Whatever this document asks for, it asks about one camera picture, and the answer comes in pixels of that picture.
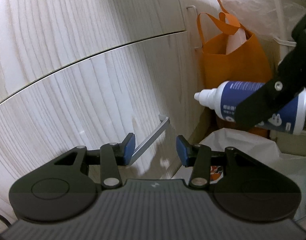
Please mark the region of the blue white solution bottle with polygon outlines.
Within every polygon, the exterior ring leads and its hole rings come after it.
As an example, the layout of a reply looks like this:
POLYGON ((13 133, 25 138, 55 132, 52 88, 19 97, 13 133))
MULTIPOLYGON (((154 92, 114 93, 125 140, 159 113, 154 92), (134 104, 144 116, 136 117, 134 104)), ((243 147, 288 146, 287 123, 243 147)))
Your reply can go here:
MULTIPOLYGON (((239 103, 264 84, 259 82, 225 81, 218 88, 203 89, 194 94, 200 105, 216 112, 225 121, 235 122, 234 113, 239 103)), ((299 135, 306 119, 306 89, 268 120, 257 124, 258 128, 299 135)))

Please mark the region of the drawer metal handle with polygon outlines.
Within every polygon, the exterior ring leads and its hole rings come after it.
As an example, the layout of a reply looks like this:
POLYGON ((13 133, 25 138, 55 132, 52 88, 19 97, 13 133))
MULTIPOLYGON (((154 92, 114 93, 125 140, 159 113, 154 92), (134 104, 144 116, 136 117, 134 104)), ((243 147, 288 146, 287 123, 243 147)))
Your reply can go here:
POLYGON ((170 118, 166 115, 159 115, 160 124, 149 134, 149 136, 134 149, 131 157, 125 162, 126 166, 131 166, 168 128, 170 118))

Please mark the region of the wooden drawer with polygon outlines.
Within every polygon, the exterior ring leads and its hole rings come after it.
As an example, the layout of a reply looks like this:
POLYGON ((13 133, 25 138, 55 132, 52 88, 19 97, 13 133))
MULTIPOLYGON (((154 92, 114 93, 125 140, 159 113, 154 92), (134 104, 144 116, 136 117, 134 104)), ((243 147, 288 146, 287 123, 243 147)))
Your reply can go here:
POLYGON ((183 29, 179 0, 0 0, 0 102, 80 59, 183 29))
POLYGON ((98 149, 132 132, 142 142, 170 126, 123 178, 168 178, 180 161, 175 138, 197 141, 199 77, 186 32, 123 46, 60 70, 0 104, 0 213, 13 218, 15 180, 71 148, 98 149))

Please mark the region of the orange tote bag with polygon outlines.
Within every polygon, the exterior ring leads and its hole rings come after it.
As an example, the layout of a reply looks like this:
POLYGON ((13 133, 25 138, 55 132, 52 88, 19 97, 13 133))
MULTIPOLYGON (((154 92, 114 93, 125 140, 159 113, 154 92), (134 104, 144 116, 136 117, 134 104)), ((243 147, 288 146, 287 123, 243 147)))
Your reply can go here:
POLYGON ((217 0, 221 12, 212 20, 221 33, 209 40, 204 37, 202 15, 197 16, 197 29, 202 42, 202 74, 206 89, 217 88, 225 81, 266 83, 272 70, 265 52, 254 33, 246 29, 217 0))

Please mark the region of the translucent plastic bag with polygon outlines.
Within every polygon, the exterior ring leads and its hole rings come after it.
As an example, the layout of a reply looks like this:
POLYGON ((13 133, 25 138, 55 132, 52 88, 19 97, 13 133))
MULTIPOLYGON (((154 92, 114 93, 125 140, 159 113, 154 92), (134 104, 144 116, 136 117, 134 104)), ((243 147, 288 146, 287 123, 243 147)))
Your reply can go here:
MULTIPOLYGON (((259 38, 264 40, 281 38, 274 0, 221 0, 221 3, 243 26, 259 38)), ((306 14, 306 8, 294 2, 283 2, 282 5, 282 19, 286 28, 284 40, 293 41, 291 32, 306 14)))

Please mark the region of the white printed shopping bag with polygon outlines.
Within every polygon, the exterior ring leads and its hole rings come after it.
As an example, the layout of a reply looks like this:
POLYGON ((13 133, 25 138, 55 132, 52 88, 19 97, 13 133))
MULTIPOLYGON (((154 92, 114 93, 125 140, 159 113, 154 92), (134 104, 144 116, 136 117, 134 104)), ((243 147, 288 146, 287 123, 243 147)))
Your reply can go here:
POLYGON ((199 144, 212 150, 210 183, 207 188, 190 189, 207 192, 222 211, 248 222, 270 223, 301 215, 303 193, 291 174, 294 168, 274 142, 221 129, 199 144))

